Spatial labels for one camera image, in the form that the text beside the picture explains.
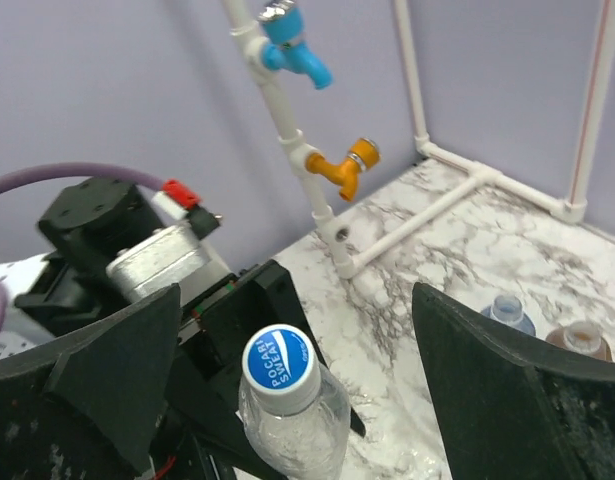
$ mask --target orange faucet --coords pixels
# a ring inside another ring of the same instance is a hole
[[[351,202],[358,190],[358,176],[380,161],[380,152],[374,142],[360,138],[347,152],[339,164],[329,163],[322,154],[312,153],[305,161],[305,168],[310,173],[322,175],[334,185],[341,187],[339,194]]]

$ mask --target clear plastic bottle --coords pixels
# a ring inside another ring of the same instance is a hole
[[[536,336],[534,323],[524,312],[522,302],[515,295],[508,293],[498,295],[493,303],[480,313],[527,335]]]
[[[602,337],[600,329],[591,322],[574,322],[566,327],[557,328],[547,335],[545,341],[581,355],[606,362],[612,361],[607,340]]]
[[[249,340],[239,410],[249,443],[278,472],[299,480],[340,477],[349,397],[301,330],[272,325]]]

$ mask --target red wire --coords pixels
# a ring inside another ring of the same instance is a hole
[[[167,472],[171,470],[171,467],[174,466],[174,463],[176,463],[176,457],[170,455],[165,465],[163,465],[161,469],[156,472],[156,476],[154,477],[154,480],[163,480]]]

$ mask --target blue sticker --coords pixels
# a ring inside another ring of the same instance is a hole
[[[309,349],[300,335],[276,329],[260,335],[247,355],[247,366],[259,385],[282,390],[294,385],[307,370]]]

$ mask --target marble surface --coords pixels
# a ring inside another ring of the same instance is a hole
[[[411,169],[343,214],[349,248],[367,248],[463,179],[433,160]],[[365,439],[352,435],[345,480],[451,478],[413,333],[416,281],[475,310],[512,292],[539,338],[559,324],[597,322],[615,358],[615,245],[499,190],[475,192],[350,281],[315,234],[276,258],[367,425]]]

